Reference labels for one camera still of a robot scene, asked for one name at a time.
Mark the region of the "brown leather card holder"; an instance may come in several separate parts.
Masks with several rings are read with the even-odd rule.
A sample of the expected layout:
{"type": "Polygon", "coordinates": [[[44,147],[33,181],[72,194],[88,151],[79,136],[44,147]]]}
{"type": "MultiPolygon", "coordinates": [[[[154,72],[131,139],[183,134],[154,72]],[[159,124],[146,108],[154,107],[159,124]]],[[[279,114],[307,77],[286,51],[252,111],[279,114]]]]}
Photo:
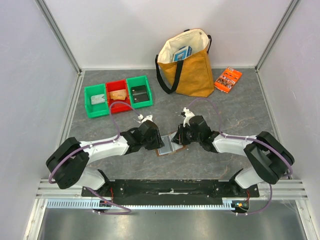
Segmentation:
{"type": "Polygon", "coordinates": [[[176,133],[177,132],[172,132],[170,134],[161,136],[161,140],[164,143],[164,146],[156,150],[156,155],[158,157],[173,154],[186,149],[185,145],[179,145],[177,143],[171,142],[176,133]]]}

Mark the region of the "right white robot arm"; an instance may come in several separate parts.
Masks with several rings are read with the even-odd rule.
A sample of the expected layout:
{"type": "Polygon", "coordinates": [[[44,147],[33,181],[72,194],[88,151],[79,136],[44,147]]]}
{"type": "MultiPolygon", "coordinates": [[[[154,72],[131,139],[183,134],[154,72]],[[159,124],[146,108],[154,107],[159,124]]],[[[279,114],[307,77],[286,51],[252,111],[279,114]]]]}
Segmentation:
{"type": "Polygon", "coordinates": [[[181,123],[171,142],[182,146],[199,143],[207,152],[247,157],[251,167],[241,169],[230,180],[229,191],[235,197],[242,196],[258,183],[276,184],[287,172],[292,172],[295,163],[292,154],[269,132],[252,136],[228,135],[211,130],[201,115],[181,123]]]}

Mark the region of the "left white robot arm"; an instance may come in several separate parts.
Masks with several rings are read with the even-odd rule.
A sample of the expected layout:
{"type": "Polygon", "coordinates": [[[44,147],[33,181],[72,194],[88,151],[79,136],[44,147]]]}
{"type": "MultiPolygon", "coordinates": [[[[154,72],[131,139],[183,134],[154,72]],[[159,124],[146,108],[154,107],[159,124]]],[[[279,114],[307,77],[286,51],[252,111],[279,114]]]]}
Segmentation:
{"type": "Polygon", "coordinates": [[[136,153],[141,148],[151,151],[164,145],[158,126],[151,120],[102,140],[78,141],[75,137],[69,137],[46,161],[50,171],[48,181],[62,190],[74,185],[89,187],[103,197],[110,192],[106,175],[88,165],[108,157],[136,153]]]}

